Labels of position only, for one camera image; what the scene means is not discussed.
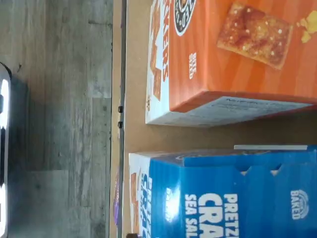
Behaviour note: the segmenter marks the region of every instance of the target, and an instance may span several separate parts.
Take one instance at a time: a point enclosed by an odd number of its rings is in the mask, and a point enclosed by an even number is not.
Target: brown table
[[[124,141],[122,237],[131,232],[128,154],[141,151],[180,151],[198,148],[232,148],[234,144],[316,144],[317,113],[297,114],[213,128],[145,125],[145,97],[151,0],[128,1],[126,62],[121,58],[121,1],[113,11],[113,90],[111,205],[119,167],[120,141]],[[121,64],[126,64],[124,138],[118,138]],[[110,237],[116,236],[113,214]]]

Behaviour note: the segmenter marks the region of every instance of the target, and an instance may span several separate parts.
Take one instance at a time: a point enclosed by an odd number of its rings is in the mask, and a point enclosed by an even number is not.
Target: baked label
[[[304,219],[309,212],[308,195],[305,191],[291,191],[292,218],[293,220]]]
[[[196,0],[175,0],[174,23],[179,36],[182,36],[189,25],[195,8]]]

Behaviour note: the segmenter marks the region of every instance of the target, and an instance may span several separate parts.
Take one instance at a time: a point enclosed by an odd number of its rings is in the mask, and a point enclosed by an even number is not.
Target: cardboard box
[[[317,0],[154,0],[146,123],[212,126],[317,104]]]
[[[316,237],[316,158],[316,149],[130,154],[131,230],[144,238]]]

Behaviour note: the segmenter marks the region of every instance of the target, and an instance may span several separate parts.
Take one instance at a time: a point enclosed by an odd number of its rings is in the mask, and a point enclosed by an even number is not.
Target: wooden floor
[[[9,237],[108,236],[112,0],[0,0]]]

